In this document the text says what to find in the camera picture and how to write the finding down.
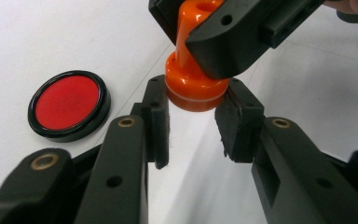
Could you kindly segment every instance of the red disc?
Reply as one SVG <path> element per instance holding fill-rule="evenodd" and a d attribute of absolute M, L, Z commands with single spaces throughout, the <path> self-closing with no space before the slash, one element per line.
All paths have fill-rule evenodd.
<path fill-rule="evenodd" d="M 37 121 L 50 130 L 63 130 L 86 119 L 97 105 L 98 85 L 89 77 L 70 76 L 57 80 L 37 100 Z"/>

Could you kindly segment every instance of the orange plastic knob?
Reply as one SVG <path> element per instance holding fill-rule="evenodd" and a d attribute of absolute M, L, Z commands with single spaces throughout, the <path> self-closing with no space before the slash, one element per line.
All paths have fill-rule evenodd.
<path fill-rule="evenodd" d="M 188 111 L 207 111 L 218 106 L 228 79 L 210 79 L 188 51 L 188 33 L 205 21 L 223 0 L 186 0 L 179 9 L 176 51 L 168 57 L 165 72 L 168 96 L 177 106 Z"/>

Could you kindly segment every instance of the white surface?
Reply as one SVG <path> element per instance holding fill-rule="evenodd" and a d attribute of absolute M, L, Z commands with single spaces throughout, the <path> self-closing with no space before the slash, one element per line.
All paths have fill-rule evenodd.
<path fill-rule="evenodd" d="M 109 120 L 141 102 L 173 51 L 148 1 L 0 0 L 0 185 L 30 153 L 62 147 L 76 156 L 100 144 L 109 122 L 73 143 L 35 134 L 34 92 L 69 70 L 98 74 L 111 91 Z M 297 122 L 323 151 L 346 160 L 358 149 L 358 24 L 321 7 L 277 49 L 238 76 L 267 116 Z M 223 157 L 213 111 L 170 105 L 170 164 L 149 165 L 149 223 L 265 223 L 249 164 Z"/>

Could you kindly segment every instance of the black rim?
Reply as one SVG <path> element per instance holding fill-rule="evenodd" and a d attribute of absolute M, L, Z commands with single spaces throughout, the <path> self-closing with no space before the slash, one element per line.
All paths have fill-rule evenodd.
<path fill-rule="evenodd" d="M 43 92 L 51 86 L 53 83 L 57 82 L 66 77 L 82 76 L 88 77 L 98 86 L 98 102 L 92 111 L 87 115 L 87 117 L 76 125 L 61 129 L 61 130 L 51 130 L 43 127 L 36 118 L 35 107 L 40 96 Z M 107 90 L 103 80 L 97 75 L 87 72 L 87 71 L 69 71 L 61 73 L 45 84 L 43 84 L 36 94 L 33 96 L 31 103 L 28 106 L 28 122 L 31 125 L 31 128 L 38 134 L 57 141 L 75 141 L 85 135 L 91 133 L 104 121 L 110 109 L 110 94 Z"/>
<path fill-rule="evenodd" d="M 340 11 L 337 11 L 337 16 L 345 22 L 348 23 L 358 23 L 358 14 L 347 14 Z"/>

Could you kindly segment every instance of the round red reflector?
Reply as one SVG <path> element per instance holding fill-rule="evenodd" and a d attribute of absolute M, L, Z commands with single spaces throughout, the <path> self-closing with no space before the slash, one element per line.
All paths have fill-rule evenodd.
<path fill-rule="evenodd" d="M 28 120 L 34 131 L 57 141 L 74 141 L 104 121 L 110 94 L 103 81 L 86 71 L 59 74 L 34 95 Z"/>

